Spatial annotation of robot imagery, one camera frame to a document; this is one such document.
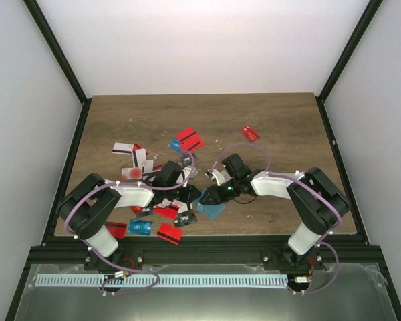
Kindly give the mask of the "teal card holder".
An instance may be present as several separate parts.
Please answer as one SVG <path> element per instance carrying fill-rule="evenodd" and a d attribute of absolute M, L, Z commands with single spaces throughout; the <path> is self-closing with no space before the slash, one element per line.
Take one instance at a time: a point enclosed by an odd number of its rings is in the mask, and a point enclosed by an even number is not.
<path fill-rule="evenodd" d="M 218 205 L 205 205 L 200 202 L 201 197 L 204 195 L 206 189 L 201 191 L 200 197 L 194 200 L 194 204 L 198 213 L 205 214 L 210 220 L 216 219 L 225 209 L 224 203 Z"/>

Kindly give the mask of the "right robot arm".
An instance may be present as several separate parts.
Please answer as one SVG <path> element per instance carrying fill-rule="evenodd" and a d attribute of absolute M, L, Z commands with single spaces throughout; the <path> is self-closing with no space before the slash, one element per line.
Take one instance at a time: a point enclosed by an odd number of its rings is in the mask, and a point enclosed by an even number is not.
<path fill-rule="evenodd" d="M 227 180 L 222 172 L 208 170 L 208 176 L 215 184 L 206 188 L 199 203 L 204 206 L 221 205 L 242 194 L 292 201 L 301 224 L 278 255 L 293 270 L 307 262 L 310 250 L 340 226 L 342 217 L 350 211 L 348 198 L 317 167 L 294 173 L 251 170 L 238 154 L 225 158 L 222 165 L 230 179 Z"/>

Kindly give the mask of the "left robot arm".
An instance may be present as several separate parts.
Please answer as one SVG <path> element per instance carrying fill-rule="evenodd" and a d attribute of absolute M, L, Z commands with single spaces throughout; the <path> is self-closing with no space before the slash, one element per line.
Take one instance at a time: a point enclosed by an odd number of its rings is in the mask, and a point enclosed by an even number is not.
<path fill-rule="evenodd" d="M 201 191 L 188 182 L 193 173 L 192 167 L 173 161 L 134 182 L 119 183 L 91 173 L 58 203 L 56 213 L 68 231 L 96 250 L 102 265 L 116 270 L 122 265 L 123 253 L 105 226 L 112 211 L 155 206 L 163 201 L 191 204 L 201 196 Z"/>

